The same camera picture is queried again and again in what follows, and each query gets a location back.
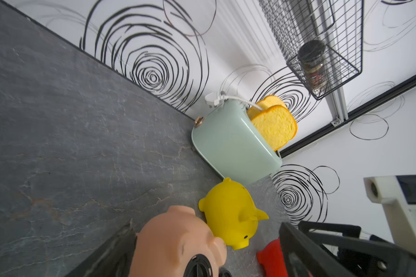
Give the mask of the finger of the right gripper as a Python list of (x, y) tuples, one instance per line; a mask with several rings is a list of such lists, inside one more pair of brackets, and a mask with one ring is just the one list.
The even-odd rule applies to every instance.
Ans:
[(357, 277), (416, 277), (416, 255), (355, 225), (301, 221), (301, 232)]

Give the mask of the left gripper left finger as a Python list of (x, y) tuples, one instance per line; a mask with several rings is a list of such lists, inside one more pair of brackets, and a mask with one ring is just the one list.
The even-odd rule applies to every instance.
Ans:
[(137, 235), (130, 221), (67, 274), (68, 277), (127, 277)]

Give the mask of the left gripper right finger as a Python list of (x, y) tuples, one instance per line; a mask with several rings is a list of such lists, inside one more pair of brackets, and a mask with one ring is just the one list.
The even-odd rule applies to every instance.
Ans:
[(344, 237), (324, 233), (303, 233), (284, 222), (279, 229), (280, 245), (289, 277), (353, 277), (322, 244), (338, 246)]

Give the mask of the pink piggy bank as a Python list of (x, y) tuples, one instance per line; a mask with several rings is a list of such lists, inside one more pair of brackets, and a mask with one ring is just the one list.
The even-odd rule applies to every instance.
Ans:
[(150, 219), (136, 235), (131, 277), (220, 277), (225, 242), (195, 214), (173, 205)]

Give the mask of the yellow piggy bank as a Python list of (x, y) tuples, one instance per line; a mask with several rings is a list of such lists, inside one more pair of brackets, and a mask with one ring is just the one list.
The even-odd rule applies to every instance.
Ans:
[(259, 222), (269, 219), (266, 212), (255, 206), (248, 190), (230, 178), (225, 178), (200, 199), (198, 208), (213, 234), (234, 250), (248, 247)]

